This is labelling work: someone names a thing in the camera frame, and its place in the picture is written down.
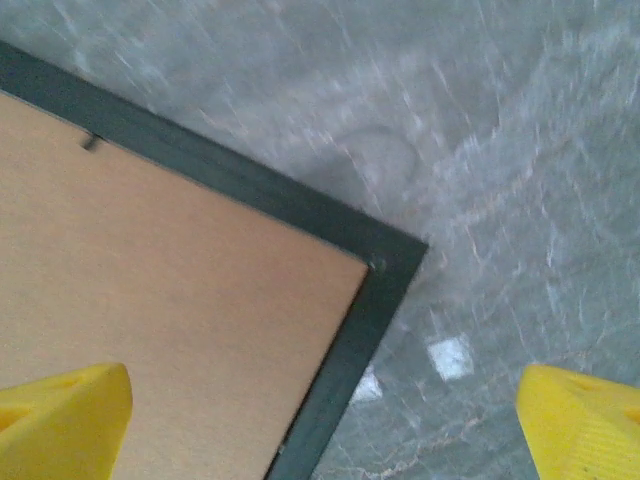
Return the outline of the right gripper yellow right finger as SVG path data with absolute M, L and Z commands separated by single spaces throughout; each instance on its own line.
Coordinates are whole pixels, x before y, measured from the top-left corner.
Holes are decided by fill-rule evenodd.
M 516 412 L 541 479 L 639 478 L 638 388 L 530 365 Z

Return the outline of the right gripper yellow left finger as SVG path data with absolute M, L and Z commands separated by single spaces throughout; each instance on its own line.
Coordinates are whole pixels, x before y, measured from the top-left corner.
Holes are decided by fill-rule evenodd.
M 124 364 L 1 390 L 3 479 L 108 479 L 132 415 Z

